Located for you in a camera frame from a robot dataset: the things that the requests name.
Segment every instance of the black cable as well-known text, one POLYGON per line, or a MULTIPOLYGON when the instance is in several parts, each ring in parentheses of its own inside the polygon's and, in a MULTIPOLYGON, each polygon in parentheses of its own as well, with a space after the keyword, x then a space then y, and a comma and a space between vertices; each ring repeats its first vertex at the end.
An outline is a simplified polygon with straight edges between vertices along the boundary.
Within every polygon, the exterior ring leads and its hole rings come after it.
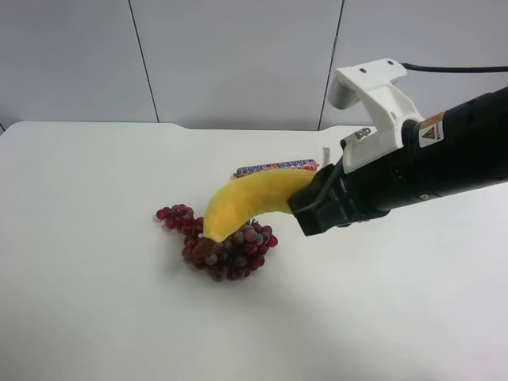
POLYGON ((411 63, 401 63, 407 70, 427 71, 430 73, 504 73, 508 72, 508 66, 490 66, 490 67, 434 67, 419 66, 411 63))

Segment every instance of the grape cluster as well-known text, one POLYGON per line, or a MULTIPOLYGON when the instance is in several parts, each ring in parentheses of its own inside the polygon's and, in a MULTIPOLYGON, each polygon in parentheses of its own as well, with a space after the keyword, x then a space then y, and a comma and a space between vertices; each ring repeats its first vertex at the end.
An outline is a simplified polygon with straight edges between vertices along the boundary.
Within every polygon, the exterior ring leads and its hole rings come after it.
MULTIPOLYGON (((194 218, 194 211, 183 204, 157 210, 156 217, 165 226, 177 229, 185 236, 182 256, 190 261, 191 250, 201 240, 203 217, 194 218)), ((264 265, 264 255, 278 244, 270 226, 262 226, 256 220, 247 221, 235 233, 214 246, 205 258, 195 260, 193 265, 208 268, 216 280, 247 278, 252 271, 264 265)))

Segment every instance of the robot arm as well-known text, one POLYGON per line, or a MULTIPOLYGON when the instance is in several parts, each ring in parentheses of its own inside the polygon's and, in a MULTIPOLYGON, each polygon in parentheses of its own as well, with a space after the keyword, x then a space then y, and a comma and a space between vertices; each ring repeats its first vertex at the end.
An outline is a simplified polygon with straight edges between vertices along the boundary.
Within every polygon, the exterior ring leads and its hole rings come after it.
POLYGON ((508 87, 424 120, 394 86, 406 74, 389 59, 337 69, 330 103, 361 101, 375 128, 343 139, 341 160, 290 198, 306 235, 508 180, 508 87))

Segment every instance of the screw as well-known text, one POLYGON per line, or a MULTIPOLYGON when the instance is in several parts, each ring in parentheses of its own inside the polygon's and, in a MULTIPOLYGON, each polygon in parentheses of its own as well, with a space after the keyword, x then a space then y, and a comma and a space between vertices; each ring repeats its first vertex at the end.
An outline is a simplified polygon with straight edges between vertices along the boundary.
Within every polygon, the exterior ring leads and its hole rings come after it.
POLYGON ((355 132, 355 136, 357 140, 363 139, 364 137, 368 137, 371 134, 371 129, 368 127, 364 127, 355 132))

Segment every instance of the white wall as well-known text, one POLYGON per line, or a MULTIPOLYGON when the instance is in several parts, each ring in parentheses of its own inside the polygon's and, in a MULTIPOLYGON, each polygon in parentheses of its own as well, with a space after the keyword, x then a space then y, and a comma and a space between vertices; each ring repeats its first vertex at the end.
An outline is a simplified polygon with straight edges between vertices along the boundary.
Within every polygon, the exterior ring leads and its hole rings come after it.
POLYGON ((127 0, 0 4, 0 123, 156 121, 127 0))
MULTIPOLYGON (((434 66, 507 65, 506 15, 508 2, 501 0, 344 0, 333 68, 385 57, 434 66)), ((410 72, 397 86, 431 116, 508 86, 508 73, 410 72)), ((339 124, 371 122, 361 105, 340 111, 326 103, 321 128, 339 124)))
POLYGON ((318 127, 341 0, 133 0, 161 121, 318 127))

